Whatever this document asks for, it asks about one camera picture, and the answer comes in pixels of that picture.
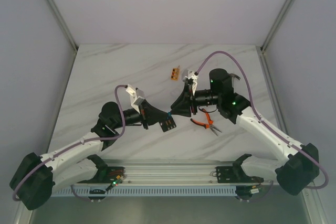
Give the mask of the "right aluminium frame post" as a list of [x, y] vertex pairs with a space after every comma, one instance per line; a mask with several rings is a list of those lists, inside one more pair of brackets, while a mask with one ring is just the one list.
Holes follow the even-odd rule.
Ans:
[[279, 30], [281, 24], [285, 20], [287, 14], [289, 13], [292, 5], [294, 4], [295, 0], [285, 0], [281, 6], [281, 9], [273, 22], [260, 50], [262, 53], [265, 53], [270, 46], [274, 36], [276, 35], [277, 31]]

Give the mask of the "orange fuse holder block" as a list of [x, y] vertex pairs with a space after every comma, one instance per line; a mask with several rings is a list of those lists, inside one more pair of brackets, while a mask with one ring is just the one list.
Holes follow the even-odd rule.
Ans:
[[177, 81], [179, 79], [179, 76], [180, 76], [180, 67], [178, 66], [172, 69], [171, 80]]

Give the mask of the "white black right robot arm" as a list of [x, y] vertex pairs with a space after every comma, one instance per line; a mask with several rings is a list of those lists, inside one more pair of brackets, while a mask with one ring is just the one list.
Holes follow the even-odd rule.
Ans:
[[239, 77], [224, 69], [209, 73], [210, 88], [197, 90], [198, 76], [192, 71], [183, 74], [184, 88], [171, 105], [171, 113], [185, 117], [201, 107], [214, 105], [220, 115], [245, 129], [268, 146], [275, 160], [245, 154], [233, 167], [233, 177], [240, 182], [248, 177], [276, 181], [287, 193], [295, 196], [319, 175], [319, 152], [311, 143], [304, 145], [268, 122], [244, 96], [234, 91], [233, 81]]

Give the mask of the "black fuse box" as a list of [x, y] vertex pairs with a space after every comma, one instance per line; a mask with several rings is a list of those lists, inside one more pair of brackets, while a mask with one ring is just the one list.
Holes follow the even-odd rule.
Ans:
[[170, 131], [176, 128], [176, 123], [172, 117], [169, 117], [163, 121], [160, 121], [159, 125], [163, 132], [167, 132], [167, 131]]

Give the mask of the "aluminium corner frame post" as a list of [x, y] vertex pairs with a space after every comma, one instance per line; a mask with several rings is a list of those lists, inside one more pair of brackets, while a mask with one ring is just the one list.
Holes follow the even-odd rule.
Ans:
[[75, 42], [75, 39], [73, 37], [73, 35], [70, 32], [70, 29], [68, 27], [68, 25], [66, 24], [55, 0], [46, 0], [47, 4], [49, 5], [50, 9], [51, 9], [51, 13], [54, 15], [58, 26], [60, 27], [60, 29], [62, 30], [65, 38], [67, 39], [67, 41], [69, 42], [71, 48], [74, 50], [75, 53], [77, 53], [79, 46], [77, 45], [77, 43]]

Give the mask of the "aluminium mounting rail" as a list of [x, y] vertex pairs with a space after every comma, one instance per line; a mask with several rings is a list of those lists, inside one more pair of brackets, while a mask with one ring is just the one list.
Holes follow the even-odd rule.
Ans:
[[231, 167], [232, 162], [197, 160], [105, 160], [109, 167], [123, 167], [123, 186], [196, 186], [196, 185], [268, 185], [270, 179], [238, 182], [217, 179], [217, 167]]

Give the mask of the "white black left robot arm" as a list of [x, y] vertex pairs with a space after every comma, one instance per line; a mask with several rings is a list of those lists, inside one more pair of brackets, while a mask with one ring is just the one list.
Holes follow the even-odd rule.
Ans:
[[63, 188], [88, 180], [102, 183], [108, 166], [99, 155], [123, 135], [126, 126], [140, 123], [147, 129], [168, 117], [169, 113], [147, 100], [138, 110], [123, 111], [117, 102], [104, 104], [96, 125], [85, 136], [56, 151], [41, 155], [31, 152], [22, 159], [9, 183], [13, 200], [35, 210]]

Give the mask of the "black handled claw hammer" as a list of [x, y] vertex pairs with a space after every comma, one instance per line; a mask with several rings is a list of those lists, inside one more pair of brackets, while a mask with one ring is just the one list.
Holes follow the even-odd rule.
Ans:
[[238, 75], [234, 74], [234, 73], [230, 73], [229, 75], [231, 76], [231, 78], [232, 78], [233, 81], [235, 79], [240, 80], [240, 77]]

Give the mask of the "orange handled needle-nose pliers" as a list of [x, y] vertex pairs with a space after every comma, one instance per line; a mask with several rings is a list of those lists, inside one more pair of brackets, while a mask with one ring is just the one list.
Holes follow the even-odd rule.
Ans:
[[197, 126], [201, 126], [203, 127], [204, 129], [210, 129], [216, 136], [218, 136], [218, 133], [217, 132], [220, 132], [221, 133], [221, 130], [218, 129], [213, 123], [214, 121], [211, 119], [210, 115], [209, 115], [209, 112], [206, 111], [205, 109], [200, 109], [201, 112], [203, 112], [205, 115], [206, 115], [206, 118], [207, 118], [207, 122], [206, 123], [202, 123], [202, 122], [199, 122], [199, 121], [196, 121], [194, 119], [190, 119], [190, 121], [197, 125]]

